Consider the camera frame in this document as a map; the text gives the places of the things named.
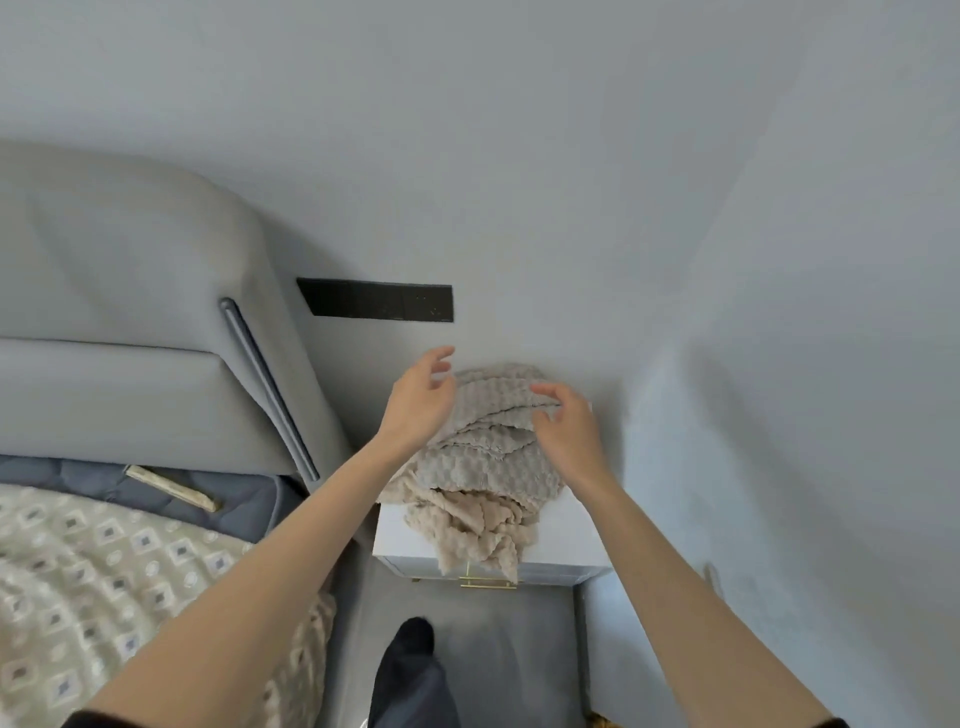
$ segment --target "gray quilted mattress cover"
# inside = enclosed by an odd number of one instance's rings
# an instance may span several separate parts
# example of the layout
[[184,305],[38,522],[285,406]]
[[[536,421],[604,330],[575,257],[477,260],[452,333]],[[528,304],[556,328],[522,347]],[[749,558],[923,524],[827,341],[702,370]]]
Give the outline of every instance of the gray quilted mattress cover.
[[150,468],[220,504],[216,513],[207,513],[126,477],[124,468],[109,463],[0,455],[0,483],[118,503],[251,543],[260,541],[303,501],[294,486],[280,476]]

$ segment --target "mattress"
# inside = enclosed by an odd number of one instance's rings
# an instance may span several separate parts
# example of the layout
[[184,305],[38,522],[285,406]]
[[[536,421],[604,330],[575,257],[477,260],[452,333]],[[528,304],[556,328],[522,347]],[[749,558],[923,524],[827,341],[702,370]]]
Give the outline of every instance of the mattress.
[[124,467],[81,460],[0,455],[0,483],[118,503],[250,543],[262,539],[303,500],[291,483],[280,476],[151,468],[220,504],[216,513],[207,513],[126,477]]
[[[0,725],[62,725],[251,546],[116,503],[0,484]],[[312,726],[334,611],[319,593],[245,728]]]

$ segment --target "forearm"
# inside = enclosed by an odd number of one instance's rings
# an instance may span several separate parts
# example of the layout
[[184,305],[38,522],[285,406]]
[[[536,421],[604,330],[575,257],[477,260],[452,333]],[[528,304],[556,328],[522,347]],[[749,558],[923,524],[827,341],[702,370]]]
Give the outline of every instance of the forearm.
[[147,728],[236,726],[387,480],[412,454],[374,438],[90,703]]
[[610,478],[584,503],[693,728],[811,728],[829,711]]

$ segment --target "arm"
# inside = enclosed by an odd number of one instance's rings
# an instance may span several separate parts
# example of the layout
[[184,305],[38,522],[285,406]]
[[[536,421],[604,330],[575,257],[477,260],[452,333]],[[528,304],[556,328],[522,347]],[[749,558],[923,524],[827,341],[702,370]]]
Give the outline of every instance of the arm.
[[820,703],[684,561],[611,474],[589,404],[535,384],[563,408],[536,413],[540,445],[596,524],[667,682],[693,728],[812,728]]
[[232,728],[293,638],[311,599],[387,480],[453,407],[452,347],[394,385],[376,436],[98,692],[89,709],[145,728]]

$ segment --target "wall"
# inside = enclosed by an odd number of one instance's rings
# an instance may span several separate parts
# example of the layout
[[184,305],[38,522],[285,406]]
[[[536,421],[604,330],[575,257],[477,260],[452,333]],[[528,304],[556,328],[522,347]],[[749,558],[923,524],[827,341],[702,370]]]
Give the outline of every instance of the wall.
[[[817,36],[624,420],[637,500],[854,725],[960,710],[958,12],[850,3]],[[624,669],[653,663],[619,584],[587,599],[595,707],[676,725]]]
[[442,342],[612,423],[830,2],[0,3],[0,134],[173,161],[294,275],[452,283],[453,326],[300,320],[354,441]]

